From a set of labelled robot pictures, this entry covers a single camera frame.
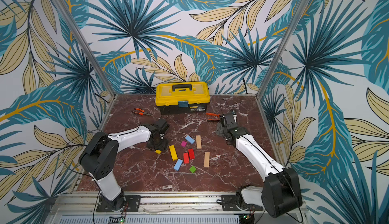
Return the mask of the red block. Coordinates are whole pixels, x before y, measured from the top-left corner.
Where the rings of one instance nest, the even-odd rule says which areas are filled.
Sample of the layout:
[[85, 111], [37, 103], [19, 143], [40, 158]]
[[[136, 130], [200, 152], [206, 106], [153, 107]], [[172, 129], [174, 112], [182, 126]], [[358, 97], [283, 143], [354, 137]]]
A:
[[183, 162], [184, 162], [184, 164], [189, 164], [189, 154], [188, 153], [183, 154]]
[[188, 155], [189, 155], [189, 159], [190, 159], [190, 160], [195, 159], [194, 149], [189, 149]]

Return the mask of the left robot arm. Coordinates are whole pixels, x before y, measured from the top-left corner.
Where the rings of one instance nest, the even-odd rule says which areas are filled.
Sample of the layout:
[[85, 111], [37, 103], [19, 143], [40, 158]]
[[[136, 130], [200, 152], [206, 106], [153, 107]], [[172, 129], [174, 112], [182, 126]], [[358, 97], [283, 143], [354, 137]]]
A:
[[81, 154], [79, 164], [93, 178], [107, 201], [121, 201], [123, 191], [113, 174], [117, 154], [139, 143], [146, 143], [150, 150], [167, 150], [165, 134], [169, 126], [166, 119], [160, 118], [154, 124], [120, 133], [97, 132]]

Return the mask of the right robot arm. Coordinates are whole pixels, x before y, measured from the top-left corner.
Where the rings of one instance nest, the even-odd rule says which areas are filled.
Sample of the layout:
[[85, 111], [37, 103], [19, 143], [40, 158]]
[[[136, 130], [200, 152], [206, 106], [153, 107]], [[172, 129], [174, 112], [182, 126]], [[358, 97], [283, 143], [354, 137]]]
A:
[[219, 116], [216, 133], [250, 161], [264, 183], [262, 188], [246, 186], [238, 190], [237, 206], [261, 206], [273, 218], [301, 208], [303, 200], [297, 172], [276, 162], [245, 127], [238, 126], [235, 111]]

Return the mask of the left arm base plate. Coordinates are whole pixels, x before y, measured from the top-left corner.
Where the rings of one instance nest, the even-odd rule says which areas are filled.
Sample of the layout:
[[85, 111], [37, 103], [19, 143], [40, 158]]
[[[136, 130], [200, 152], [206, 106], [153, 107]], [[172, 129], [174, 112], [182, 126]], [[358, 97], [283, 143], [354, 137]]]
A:
[[141, 196], [119, 195], [115, 200], [109, 201], [103, 195], [99, 197], [96, 207], [97, 212], [137, 212], [140, 206]]

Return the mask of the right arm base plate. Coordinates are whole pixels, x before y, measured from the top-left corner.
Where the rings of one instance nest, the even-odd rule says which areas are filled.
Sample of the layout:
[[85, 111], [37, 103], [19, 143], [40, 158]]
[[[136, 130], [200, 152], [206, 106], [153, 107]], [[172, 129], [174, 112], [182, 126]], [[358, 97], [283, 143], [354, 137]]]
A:
[[223, 211], [263, 211], [262, 206], [247, 204], [240, 195], [221, 195], [216, 201], [222, 206]]

